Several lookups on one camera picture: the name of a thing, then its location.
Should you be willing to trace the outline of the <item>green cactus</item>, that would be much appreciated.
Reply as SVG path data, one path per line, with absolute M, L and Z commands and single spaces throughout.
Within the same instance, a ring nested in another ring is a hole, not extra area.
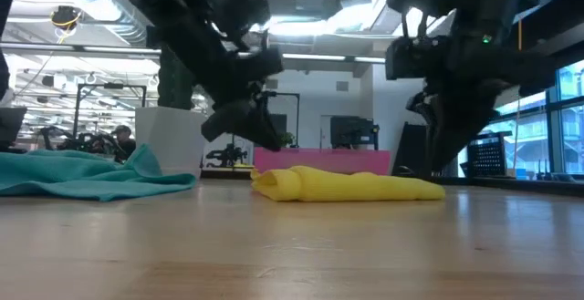
M 162 46 L 158 77 L 159 107 L 184 110 L 193 108 L 194 76 L 166 45 Z

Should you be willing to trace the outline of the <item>white hexagonal plant pot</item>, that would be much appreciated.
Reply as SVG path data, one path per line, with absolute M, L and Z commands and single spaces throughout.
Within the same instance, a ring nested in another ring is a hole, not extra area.
M 139 108 L 135 137 L 146 144 L 165 174 L 190 173 L 199 178 L 206 140 L 201 126 L 206 117 L 195 111 L 165 107 Z

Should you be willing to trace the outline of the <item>black background robot arms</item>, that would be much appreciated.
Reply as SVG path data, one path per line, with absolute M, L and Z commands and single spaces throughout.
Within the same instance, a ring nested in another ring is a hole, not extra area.
M 44 127 L 38 132 L 46 150 L 77 150 L 87 153 L 113 154 L 118 148 L 116 140 L 108 134 L 80 133 L 74 136 L 57 126 Z

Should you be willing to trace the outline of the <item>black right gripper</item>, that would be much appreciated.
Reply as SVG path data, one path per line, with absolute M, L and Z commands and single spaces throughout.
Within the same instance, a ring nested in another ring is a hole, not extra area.
M 423 92 L 408 100 L 407 110 L 433 124 L 431 171 L 448 165 L 495 116 L 495 100 L 503 90 L 518 86 L 520 95 L 530 96 L 553 86 L 554 59 L 508 47 L 508 37 L 503 26 L 454 26 L 449 88 L 433 96 L 430 104 Z

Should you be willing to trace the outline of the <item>black background monitor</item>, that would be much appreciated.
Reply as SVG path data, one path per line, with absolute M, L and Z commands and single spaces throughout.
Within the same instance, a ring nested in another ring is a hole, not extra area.
M 380 127 L 372 119 L 334 116 L 330 119 L 330 143 L 333 149 L 353 149 L 372 145 L 379 149 Z

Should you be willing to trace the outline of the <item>large glass window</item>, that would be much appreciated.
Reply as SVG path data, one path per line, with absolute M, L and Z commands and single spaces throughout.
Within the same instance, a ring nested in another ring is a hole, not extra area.
M 557 70 L 555 86 L 521 98 L 517 168 L 524 181 L 584 182 L 584 59 Z M 511 131 L 505 137 L 507 176 L 515 178 L 517 91 L 497 104 L 495 119 L 481 132 Z

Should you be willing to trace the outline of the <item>small black background robot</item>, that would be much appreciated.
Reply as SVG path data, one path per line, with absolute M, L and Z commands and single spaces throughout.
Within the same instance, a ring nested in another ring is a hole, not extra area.
M 219 164 L 212 162 L 206 163 L 206 168 L 233 168 L 239 161 L 247 157 L 247 152 L 243 151 L 241 147 L 236 147 L 233 143 L 229 143 L 223 150 L 212 150 L 205 155 L 208 160 L 219 160 Z

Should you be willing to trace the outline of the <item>thin black stand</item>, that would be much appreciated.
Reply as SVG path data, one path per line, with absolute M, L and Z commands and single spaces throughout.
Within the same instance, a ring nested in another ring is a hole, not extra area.
M 266 99 L 267 109 L 277 134 L 291 132 L 296 137 L 297 145 L 294 148 L 298 148 L 300 95 L 264 91 L 262 97 Z

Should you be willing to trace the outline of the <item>silver ribbed air duct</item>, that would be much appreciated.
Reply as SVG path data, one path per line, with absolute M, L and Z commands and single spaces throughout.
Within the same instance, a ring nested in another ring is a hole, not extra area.
M 130 46 L 145 46 L 150 21 L 129 0 L 73 0 L 73 3 Z

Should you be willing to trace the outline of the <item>black dome ceiling fixture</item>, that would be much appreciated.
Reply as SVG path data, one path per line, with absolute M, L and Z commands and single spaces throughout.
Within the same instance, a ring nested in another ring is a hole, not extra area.
M 83 12 L 71 5 L 59 5 L 50 15 L 50 22 L 63 31 L 72 31 L 76 28 Z

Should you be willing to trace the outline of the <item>black leaning panel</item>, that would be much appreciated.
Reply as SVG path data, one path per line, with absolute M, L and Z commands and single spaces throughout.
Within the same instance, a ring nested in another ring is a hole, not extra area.
M 405 122 L 391 174 L 418 177 L 424 168 L 426 127 Z

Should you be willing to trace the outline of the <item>dark monitor screen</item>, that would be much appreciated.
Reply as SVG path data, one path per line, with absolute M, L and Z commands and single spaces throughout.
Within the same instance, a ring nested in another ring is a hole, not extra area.
M 0 108 L 0 152 L 7 152 L 16 141 L 27 108 Z

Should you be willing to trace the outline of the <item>red plastic tray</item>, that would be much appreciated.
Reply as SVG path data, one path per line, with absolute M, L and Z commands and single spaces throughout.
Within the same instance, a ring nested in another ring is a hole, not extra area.
M 391 153 L 387 150 L 282 149 L 270 151 L 255 148 L 254 151 L 254 166 L 261 172 L 306 166 L 344 174 L 370 172 L 387 175 L 390 159 Z

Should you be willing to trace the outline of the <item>person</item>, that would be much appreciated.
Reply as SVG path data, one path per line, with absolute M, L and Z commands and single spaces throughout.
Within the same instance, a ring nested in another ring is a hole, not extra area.
M 119 125 L 111 132 L 115 136 L 120 150 L 116 152 L 115 161 L 123 163 L 136 149 L 136 142 L 132 139 L 131 129 L 125 125 Z

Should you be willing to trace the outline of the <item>teal microfiber towel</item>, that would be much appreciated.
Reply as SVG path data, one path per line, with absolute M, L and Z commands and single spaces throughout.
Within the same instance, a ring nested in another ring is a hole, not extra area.
M 50 195 L 111 202 L 195 186 L 191 173 L 166 175 L 146 145 L 123 163 L 77 150 L 0 152 L 0 197 Z

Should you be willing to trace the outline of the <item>long linear ceiling light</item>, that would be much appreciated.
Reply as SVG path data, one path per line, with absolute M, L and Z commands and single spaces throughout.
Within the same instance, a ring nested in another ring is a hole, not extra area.
M 94 55 L 105 57 L 106 55 L 122 55 L 133 58 L 143 57 L 154 59 L 160 53 L 160 49 L 149 49 L 141 47 L 97 47 L 87 45 L 58 45 L 44 43 L 20 43 L 20 42 L 0 42 L 0 48 L 7 53 L 82 53 L 84 55 Z M 360 63 L 372 65 L 384 65 L 385 59 L 381 57 L 356 57 L 356 56 L 335 56 L 318 54 L 289 54 L 282 55 L 284 59 L 291 60 L 313 60 L 326 62 Z

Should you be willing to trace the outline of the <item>grey ceiling duct box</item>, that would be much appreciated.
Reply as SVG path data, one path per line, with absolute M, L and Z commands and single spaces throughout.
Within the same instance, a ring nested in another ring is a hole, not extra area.
M 296 0 L 296 12 L 302 16 L 329 19 L 342 9 L 340 0 Z

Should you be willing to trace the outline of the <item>black perforated crate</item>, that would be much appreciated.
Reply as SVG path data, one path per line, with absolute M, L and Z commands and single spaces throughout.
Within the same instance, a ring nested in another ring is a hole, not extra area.
M 466 162 L 459 164 L 466 178 L 506 178 L 505 137 L 511 131 L 477 135 L 466 147 Z

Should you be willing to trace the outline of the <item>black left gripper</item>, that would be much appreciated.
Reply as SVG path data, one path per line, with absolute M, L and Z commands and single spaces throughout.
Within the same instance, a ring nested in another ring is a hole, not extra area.
M 200 85 L 215 106 L 222 107 L 201 126 L 205 139 L 212 141 L 224 133 L 230 133 L 251 140 L 267 150 L 281 150 L 279 135 L 268 110 L 259 108 L 254 101 L 235 100 L 251 96 L 250 83 L 261 81 L 282 70 L 282 54 L 277 47 L 244 57 L 236 52 L 227 52 L 207 65 L 200 77 Z

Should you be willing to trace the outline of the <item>yellow microfiber towel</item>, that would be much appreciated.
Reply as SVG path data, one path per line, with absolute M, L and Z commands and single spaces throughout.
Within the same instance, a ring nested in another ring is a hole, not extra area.
M 440 201 L 446 195 L 443 186 L 420 179 L 307 166 L 252 170 L 250 177 L 252 189 L 275 202 Z

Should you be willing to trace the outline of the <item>black background stand frame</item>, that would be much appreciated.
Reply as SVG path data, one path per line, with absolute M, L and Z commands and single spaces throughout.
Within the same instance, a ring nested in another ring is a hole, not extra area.
M 126 85 L 122 83 L 114 83 L 114 82 L 107 82 L 103 84 L 89 84 L 89 83 L 80 83 L 78 84 L 77 94 L 76 94 L 76 105 L 74 108 L 74 122 L 73 122 L 73 130 L 72 135 L 74 138 L 78 136 L 78 123 L 79 123 L 79 112 L 80 112 L 80 104 L 81 102 L 96 88 L 105 88 L 105 89 L 125 89 L 125 88 L 132 88 L 132 89 L 140 89 L 141 94 L 138 96 L 138 99 L 141 101 L 141 106 L 143 108 L 146 107 L 147 102 L 147 87 L 141 85 Z

